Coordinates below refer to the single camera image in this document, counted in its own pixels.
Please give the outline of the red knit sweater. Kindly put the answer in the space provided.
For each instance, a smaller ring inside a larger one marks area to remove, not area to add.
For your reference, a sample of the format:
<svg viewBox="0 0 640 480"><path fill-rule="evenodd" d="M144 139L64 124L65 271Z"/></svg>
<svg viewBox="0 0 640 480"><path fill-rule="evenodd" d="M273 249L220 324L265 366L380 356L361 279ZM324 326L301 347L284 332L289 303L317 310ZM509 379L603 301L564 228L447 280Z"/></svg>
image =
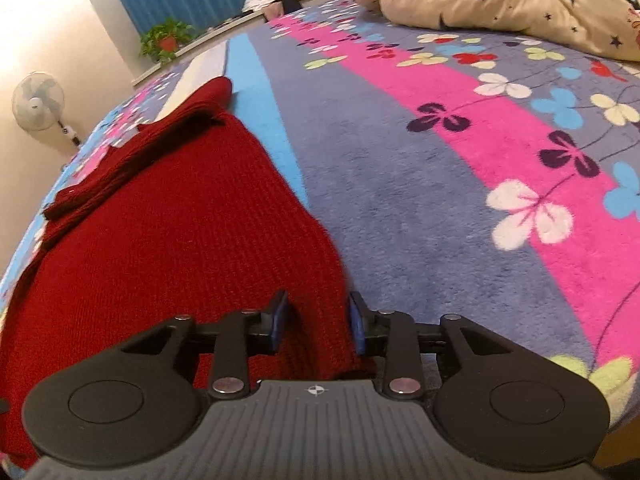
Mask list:
<svg viewBox="0 0 640 480"><path fill-rule="evenodd" d="M251 380L367 368L341 258L230 112L231 96L228 78L206 82L47 206L1 333L1 451L17 467L37 458L21 419L40 380L178 314L215 322L285 290L293 312L280 350L250 360Z"/></svg>

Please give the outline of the floral striped bed blanket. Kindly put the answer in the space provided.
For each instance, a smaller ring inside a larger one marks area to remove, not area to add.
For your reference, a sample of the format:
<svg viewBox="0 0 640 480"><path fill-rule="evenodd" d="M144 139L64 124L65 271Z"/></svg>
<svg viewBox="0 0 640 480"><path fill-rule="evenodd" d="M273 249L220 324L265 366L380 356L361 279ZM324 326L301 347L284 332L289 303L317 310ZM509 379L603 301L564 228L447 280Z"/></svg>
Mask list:
<svg viewBox="0 0 640 480"><path fill-rule="evenodd" d="M445 311L639 411L639 70L525 36L421 32L330 0L231 38L232 114L326 230L374 308ZM206 52L96 125L1 283L39 248L58 192L206 80Z"/></svg>

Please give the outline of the green potted plant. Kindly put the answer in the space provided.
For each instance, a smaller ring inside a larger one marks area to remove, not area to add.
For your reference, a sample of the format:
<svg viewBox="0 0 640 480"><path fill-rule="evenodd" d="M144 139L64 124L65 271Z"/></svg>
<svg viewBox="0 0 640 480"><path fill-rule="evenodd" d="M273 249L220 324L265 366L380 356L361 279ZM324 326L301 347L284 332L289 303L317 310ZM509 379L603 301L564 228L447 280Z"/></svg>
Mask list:
<svg viewBox="0 0 640 480"><path fill-rule="evenodd" d="M177 57L178 50L195 38L195 28L173 18L152 26L140 38L140 55L160 65Z"/></svg>

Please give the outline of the dark chair back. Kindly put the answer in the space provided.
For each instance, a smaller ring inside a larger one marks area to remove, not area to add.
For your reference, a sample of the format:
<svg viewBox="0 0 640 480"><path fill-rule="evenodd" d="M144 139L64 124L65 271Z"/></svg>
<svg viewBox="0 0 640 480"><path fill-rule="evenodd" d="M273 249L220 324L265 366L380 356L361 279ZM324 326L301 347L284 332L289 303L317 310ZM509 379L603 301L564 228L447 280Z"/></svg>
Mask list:
<svg viewBox="0 0 640 480"><path fill-rule="evenodd" d="M268 23L302 9L303 6L299 0L274 0L262 9L262 16L264 21Z"/></svg>

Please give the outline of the white pedestal fan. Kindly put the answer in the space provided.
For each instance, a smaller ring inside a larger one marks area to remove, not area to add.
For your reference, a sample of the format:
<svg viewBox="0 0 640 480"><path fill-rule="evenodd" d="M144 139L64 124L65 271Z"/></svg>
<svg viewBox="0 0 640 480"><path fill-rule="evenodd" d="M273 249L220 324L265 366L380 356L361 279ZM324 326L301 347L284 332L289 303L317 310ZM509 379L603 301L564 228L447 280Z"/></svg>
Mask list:
<svg viewBox="0 0 640 480"><path fill-rule="evenodd" d="M15 87L12 113L17 125L28 133L46 131L57 126L62 135L81 147L76 130L63 122L65 93L58 81L45 72L31 72Z"/></svg>

